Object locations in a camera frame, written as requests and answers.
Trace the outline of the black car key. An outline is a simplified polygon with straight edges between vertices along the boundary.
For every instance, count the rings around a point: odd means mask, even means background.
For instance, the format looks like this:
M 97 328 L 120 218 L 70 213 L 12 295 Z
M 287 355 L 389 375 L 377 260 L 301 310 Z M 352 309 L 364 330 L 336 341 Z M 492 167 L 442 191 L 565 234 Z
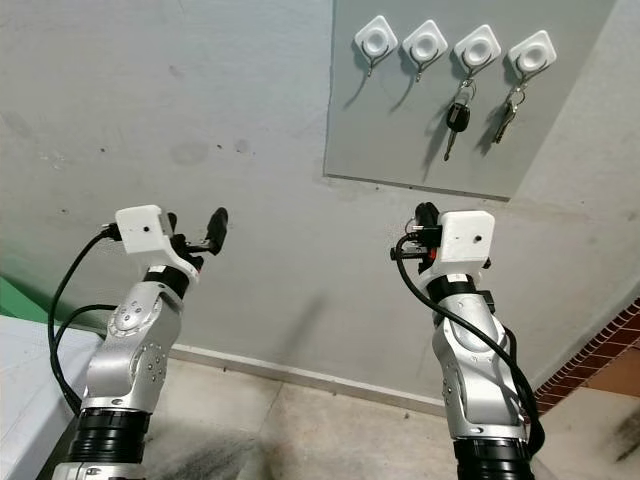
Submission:
M 465 132 L 470 123 L 471 110 L 468 102 L 474 99 L 476 93 L 475 79 L 465 78 L 460 87 L 454 92 L 452 104 L 445 113 L 445 125 L 449 129 L 447 145 L 443 154 L 443 160 L 451 160 L 451 154 L 458 133 Z

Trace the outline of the green plastic stool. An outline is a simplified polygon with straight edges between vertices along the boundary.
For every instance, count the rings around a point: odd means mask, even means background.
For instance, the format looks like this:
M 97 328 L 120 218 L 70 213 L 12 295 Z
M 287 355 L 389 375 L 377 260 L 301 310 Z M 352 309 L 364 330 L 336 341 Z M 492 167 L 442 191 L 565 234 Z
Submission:
M 0 279 L 0 311 L 3 316 L 18 317 L 32 323 L 46 323 L 49 319 L 44 306 L 29 298 L 5 276 Z

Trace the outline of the pale grey folding table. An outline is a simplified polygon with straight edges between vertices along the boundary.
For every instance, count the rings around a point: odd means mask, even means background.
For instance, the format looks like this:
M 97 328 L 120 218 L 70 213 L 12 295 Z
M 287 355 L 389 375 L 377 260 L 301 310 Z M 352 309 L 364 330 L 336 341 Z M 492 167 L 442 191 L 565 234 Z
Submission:
M 45 325 L 0 317 L 1 480 L 37 480 L 70 421 Z

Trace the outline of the white square wall hook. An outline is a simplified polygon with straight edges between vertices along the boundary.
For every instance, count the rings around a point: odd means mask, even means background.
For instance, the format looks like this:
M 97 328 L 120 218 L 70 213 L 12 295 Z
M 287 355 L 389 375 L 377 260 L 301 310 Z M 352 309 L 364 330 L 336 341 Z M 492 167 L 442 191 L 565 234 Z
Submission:
M 515 69 L 518 86 L 524 86 L 556 63 L 558 52 L 549 33 L 545 29 L 539 29 L 534 35 L 513 46 L 507 52 L 507 59 Z
M 463 69 L 463 79 L 471 81 L 480 70 L 498 61 L 503 54 L 497 35 L 489 24 L 481 24 L 453 46 L 453 54 Z
M 419 28 L 407 35 L 399 46 L 402 47 L 408 59 L 416 65 L 413 82 L 419 83 L 422 73 L 435 61 L 443 58 L 449 44 L 435 20 L 426 19 Z
M 366 77 L 371 77 L 378 64 L 392 55 L 399 46 L 396 33 L 384 15 L 375 15 L 356 33 L 353 42 L 367 63 Z

